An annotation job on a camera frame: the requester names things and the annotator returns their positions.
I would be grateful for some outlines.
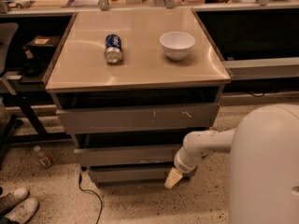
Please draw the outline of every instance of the shoe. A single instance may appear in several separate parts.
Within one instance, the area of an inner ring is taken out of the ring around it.
[[[35,214],[37,208],[38,200],[36,198],[28,198],[13,208],[6,217],[12,221],[24,224]]]
[[[20,202],[24,201],[28,195],[29,190],[27,188],[19,188],[3,197],[0,197],[0,214],[5,213]]]

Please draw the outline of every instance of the drawer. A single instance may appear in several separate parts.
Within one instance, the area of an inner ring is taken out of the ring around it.
[[[125,167],[115,169],[89,170],[88,174],[97,186],[101,183],[166,180],[172,165]]]
[[[130,106],[58,110],[57,116],[69,134],[157,131],[210,127],[218,103]]]
[[[83,167],[172,162],[180,145],[75,149]]]

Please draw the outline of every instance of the white sneaker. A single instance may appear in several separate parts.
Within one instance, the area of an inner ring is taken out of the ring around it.
[[[24,224],[35,214],[37,208],[38,200],[36,198],[28,198],[13,208],[6,217],[12,221]]]
[[[3,197],[0,197],[0,214],[3,214],[7,210],[24,201],[28,195],[29,190],[27,188],[19,188]]]

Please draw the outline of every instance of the white robotic arm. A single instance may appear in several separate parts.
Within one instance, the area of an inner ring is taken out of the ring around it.
[[[299,223],[299,105],[270,105],[235,130],[186,135],[165,186],[213,151],[229,152],[230,224]]]

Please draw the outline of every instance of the desk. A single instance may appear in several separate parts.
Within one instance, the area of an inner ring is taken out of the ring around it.
[[[174,30],[195,38],[179,62],[159,44]],[[122,39],[117,65],[104,59],[112,33]],[[98,184],[164,179],[184,135],[213,124],[228,82],[193,12],[157,8],[79,12],[46,90],[78,161]]]

